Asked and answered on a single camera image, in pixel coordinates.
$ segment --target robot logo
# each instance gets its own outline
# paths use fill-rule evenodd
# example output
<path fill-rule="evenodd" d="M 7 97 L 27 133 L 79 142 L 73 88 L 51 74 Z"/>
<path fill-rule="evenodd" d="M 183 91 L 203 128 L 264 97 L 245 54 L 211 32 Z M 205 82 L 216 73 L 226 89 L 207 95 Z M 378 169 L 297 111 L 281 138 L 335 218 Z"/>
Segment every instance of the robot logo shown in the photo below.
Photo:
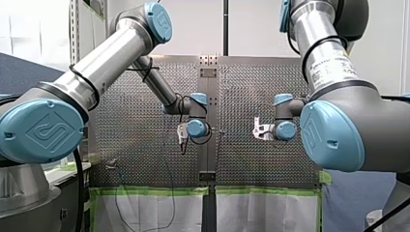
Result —
<path fill-rule="evenodd" d="M 158 24 L 163 27 L 163 29 L 165 30 L 169 30 L 170 28 L 170 22 L 166 16 L 166 12 L 165 11 L 161 11 L 158 16 L 157 16 L 157 21 Z"/>
<path fill-rule="evenodd" d="M 55 153 L 74 134 L 74 128 L 57 112 L 47 113 L 26 136 L 50 153 Z"/>

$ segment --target wire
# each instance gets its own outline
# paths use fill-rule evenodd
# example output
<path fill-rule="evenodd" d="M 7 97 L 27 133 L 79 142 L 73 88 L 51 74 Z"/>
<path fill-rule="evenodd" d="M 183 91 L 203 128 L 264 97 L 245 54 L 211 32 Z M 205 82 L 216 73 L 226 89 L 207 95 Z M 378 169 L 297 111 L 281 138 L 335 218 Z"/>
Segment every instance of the wire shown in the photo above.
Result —
<path fill-rule="evenodd" d="M 87 83 L 91 89 L 93 89 L 94 92 L 94 96 L 96 96 L 96 103 L 88 109 L 88 111 L 92 111 L 93 109 L 97 108 L 97 106 L 99 106 L 100 104 L 100 93 L 97 90 L 96 86 L 91 82 L 91 80 L 89 80 L 88 78 L 86 78 L 84 75 L 82 75 L 79 71 L 77 71 L 74 68 L 74 64 L 69 65 L 69 69 L 72 73 L 74 73 L 76 76 L 80 77 L 82 80 L 84 80 L 85 83 Z"/>
<path fill-rule="evenodd" d="M 207 144 L 208 142 L 209 142 L 209 140 L 211 140 L 211 138 L 212 138 L 212 128 L 211 128 L 211 125 L 209 125 L 209 123 L 208 122 L 205 122 L 206 123 L 206 125 L 208 126 L 208 138 L 207 138 L 207 140 L 205 141 L 205 142 L 201 142 L 201 143 L 198 143 L 198 142 L 195 142 L 194 140 L 193 140 L 193 138 L 190 136 L 190 141 L 192 141 L 192 143 L 193 144 L 195 144 L 195 145 L 205 145 L 205 144 Z"/>
<path fill-rule="evenodd" d="M 21 95 L 9 95 L 9 96 L 6 96 L 4 98 L 0 98 L 0 105 L 10 103 L 10 102 L 14 102 L 15 100 L 17 100 L 20 97 L 21 97 Z"/>
<path fill-rule="evenodd" d="M 120 183 L 121 183 L 121 185 L 123 186 L 123 188 L 127 191 L 126 186 L 124 185 L 124 175 L 121 173 L 121 171 L 120 171 L 120 169 L 119 169 L 118 166 L 116 166 L 116 169 L 117 169 L 118 175 L 119 175 L 119 177 L 120 177 Z M 121 214 L 120 207 L 118 206 L 118 189 L 119 189 L 119 188 L 117 188 L 117 189 L 115 190 L 115 206 L 117 207 L 117 211 L 118 211 L 118 214 L 120 215 L 120 219 L 123 221 L 123 223 L 124 223 L 132 232 L 136 232 L 136 231 L 133 230 L 133 229 L 130 227 L 130 225 L 124 220 L 123 215 Z"/>
<path fill-rule="evenodd" d="M 313 52 L 313 50 L 316 47 L 318 47 L 319 45 L 324 44 L 325 42 L 328 42 L 328 41 L 334 40 L 334 39 L 341 40 L 341 42 L 343 43 L 344 48 L 347 48 L 348 41 L 344 37 L 342 37 L 340 35 L 332 35 L 332 36 L 328 36 L 328 37 L 325 37 L 325 38 L 322 38 L 322 39 L 318 40 L 305 53 L 304 59 L 302 60 L 302 75 L 303 75 L 304 80 L 305 80 L 306 83 L 308 83 L 308 76 L 307 76 L 306 67 L 307 67 L 307 63 L 308 63 L 308 57 L 310 56 L 311 52 Z"/>
<path fill-rule="evenodd" d="M 191 96 L 182 96 L 181 94 L 178 94 L 178 93 L 175 93 L 175 95 L 177 97 L 180 97 L 180 101 L 178 102 L 178 112 L 180 113 L 180 123 L 182 123 L 182 119 L 184 117 L 184 108 L 185 108 L 184 99 L 190 99 L 190 100 L 196 102 L 199 106 L 201 106 L 204 109 L 205 114 L 208 114 L 208 109 L 205 107 L 205 105 L 203 105 L 201 102 L 197 101 L 195 98 L 193 98 Z"/>
<path fill-rule="evenodd" d="M 165 148 L 165 128 L 166 128 L 166 122 L 165 122 L 165 117 L 163 115 L 163 130 L 162 130 L 162 147 L 163 147 L 163 153 L 166 154 L 167 149 Z M 170 222 L 164 226 L 164 227 L 158 227 L 158 228 L 152 228 L 152 229 L 147 229 L 144 230 L 143 232 L 149 232 L 149 231 L 154 231 L 154 230 L 162 230 L 162 229 L 167 229 L 171 226 L 171 224 L 174 222 L 175 219 L 175 215 L 176 215 L 176 202 L 175 202 L 175 184 L 174 184 L 174 178 L 171 172 L 171 168 L 169 167 L 169 163 L 168 163 L 168 159 L 165 158 L 165 166 L 166 166 L 166 170 L 168 172 L 168 176 L 169 176 L 169 180 L 171 182 L 171 197 L 172 197 L 172 218 L 170 220 Z M 125 181 L 124 181 L 124 175 L 122 174 L 122 172 L 120 171 L 118 165 L 116 165 L 118 174 L 120 176 L 120 184 L 123 186 L 123 188 L 127 191 L 126 189 L 126 185 L 125 185 Z M 136 232 L 135 230 L 133 230 L 130 225 L 124 220 L 122 214 L 121 214 L 121 210 L 120 207 L 118 206 L 118 188 L 115 190 L 115 206 L 117 208 L 118 214 L 120 215 L 120 219 L 124 222 L 124 224 L 132 231 L 132 232 Z"/>
<path fill-rule="evenodd" d="M 75 232 L 81 232 L 82 218 L 84 214 L 84 171 L 82 169 L 81 156 L 79 155 L 78 149 L 75 148 L 73 151 L 75 166 L 77 169 L 77 179 L 78 179 L 78 210 L 75 223 Z"/>
<path fill-rule="evenodd" d="M 150 64 L 148 64 L 148 68 L 146 69 L 127 69 L 127 71 L 134 71 L 134 72 L 146 72 L 144 76 L 142 77 L 142 83 L 145 83 L 145 80 L 147 79 L 148 75 L 150 75 L 151 70 L 159 70 L 160 67 L 153 67 L 153 58 L 150 57 Z"/>
<path fill-rule="evenodd" d="M 166 128 L 166 122 L 165 122 L 165 115 L 163 115 L 163 130 L 162 130 L 162 148 L 163 148 L 163 153 L 166 154 L 166 145 L 165 145 L 165 128 Z M 158 227 L 158 228 L 152 228 L 152 229 L 147 229 L 144 230 L 142 232 L 148 232 L 148 231 L 153 231 L 153 230 L 162 230 L 162 229 L 167 229 L 169 228 L 169 226 L 171 226 L 172 222 L 174 222 L 175 219 L 175 215 L 176 215 L 176 204 L 175 204 L 175 194 L 174 194 L 174 178 L 171 172 L 171 168 L 169 167 L 169 163 L 168 163 L 168 159 L 167 157 L 164 158 L 165 161 L 165 166 L 166 166 L 166 170 L 168 172 L 169 175 L 169 180 L 171 181 L 171 195 L 172 195 L 172 218 L 169 221 L 169 223 L 164 226 L 164 227 Z"/>
<path fill-rule="evenodd" d="M 377 227 L 382 225 L 384 222 L 395 216 L 396 214 L 400 213 L 402 210 L 404 210 L 407 206 L 410 205 L 410 198 L 405 200 L 403 203 L 395 207 L 392 211 L 390 211 L 388 214 L 384 215 L 382 218 L 374 222 L 371 226 L 369 226 L 365 232 L 373 232 Z"/>
<path fill-rule="evenodd" d="M 402 96 L 382 96 L 382 99 L 392 100 L 392 101 L 410 102 L 410 98 L 402 97 Z"/>

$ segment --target green tape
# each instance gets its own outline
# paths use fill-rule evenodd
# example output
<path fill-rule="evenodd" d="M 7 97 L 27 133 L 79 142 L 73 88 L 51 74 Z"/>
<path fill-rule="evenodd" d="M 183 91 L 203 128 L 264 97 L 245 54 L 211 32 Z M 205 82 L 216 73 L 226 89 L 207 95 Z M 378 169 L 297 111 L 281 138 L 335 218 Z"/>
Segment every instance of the green tape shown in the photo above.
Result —
<path fill-rule="evenodd" d="M 319 171 L 319 182 L 327 186 L 332 184 L 332 176 L 326 171 Z"/>
<path fill-rule="evenodd" d="M 60 168 L 61 171 L 76 171 L 75 164 L 65 165 Z"/>
<path fill-rule="evenodd" d="M 146 195 L 146 196 L 196 196 L 207 195 L 208 188 L 152 188 L 152 187 L 125 187 L 119 188 L 91 188 L 90 193 L 101 195 Z"/>
<path fill-rule="evenodd" d="M 216 187 L 217 194 L 238 195 L 264 193 L 273 195 L 317 196 L 320 189 L 261 188 L 261 187 Z"/>

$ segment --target white wall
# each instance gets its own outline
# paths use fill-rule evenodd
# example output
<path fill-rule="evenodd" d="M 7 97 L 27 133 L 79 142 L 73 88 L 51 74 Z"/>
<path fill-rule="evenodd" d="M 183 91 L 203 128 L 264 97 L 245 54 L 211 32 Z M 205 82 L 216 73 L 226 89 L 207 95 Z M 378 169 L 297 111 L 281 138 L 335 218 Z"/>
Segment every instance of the white wall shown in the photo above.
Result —
<path fill-rule="evenodd" d="M 108 19 L 144 0 L 108 0 Z M 171 17 L 172 40 L 158 46 L 153 54 L 199 55 L 222 52 L 221 0 L 162 0 Z"/>
<path fill-rule="evenodd" d="M 86 56 L 105 40 L 105 20 L 90 7 L 78 0 L 79 9 L 79 54 Z"/>
<path fill-rule="evenodd" d="M 359 77 L 369 80 L 385 95 L 402 91 L 402 62 L 406 0 L 369 0 L 370 21 L 351 58 Z"/>
<path fill-rule="evenodd" d="M 0 52 L 66 70 L 69 0 L 0 0 Z"/>

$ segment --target robotic arm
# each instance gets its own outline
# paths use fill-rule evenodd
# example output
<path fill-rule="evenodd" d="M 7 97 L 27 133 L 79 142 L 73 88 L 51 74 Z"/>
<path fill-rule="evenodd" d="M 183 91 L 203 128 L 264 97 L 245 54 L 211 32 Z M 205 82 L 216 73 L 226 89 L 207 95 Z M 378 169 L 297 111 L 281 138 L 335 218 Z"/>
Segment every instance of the robotic arm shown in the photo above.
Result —
<path fill-rule="evenodd" d="M 70 71 L 0 106 L 1 156 L 18 163 L 46 163 L 69 155 L 100 96 L 135 59 L 171 36 L 171 21 L 160 4 L 120 14 L 115 32 Z"/>
<path fill-rule="evenodd" d="M 311 159 L 346 172 L 410 171 L 410 105 L 382 100 L 357 76 L 346 50 L 366 29 L 367 1 L 285 1 L 282 19 L 282 31 L 298 43 L 310 90 L 300 117 Z M 277 105 L 278 114 L 289 111 L 289 101 Z"/>

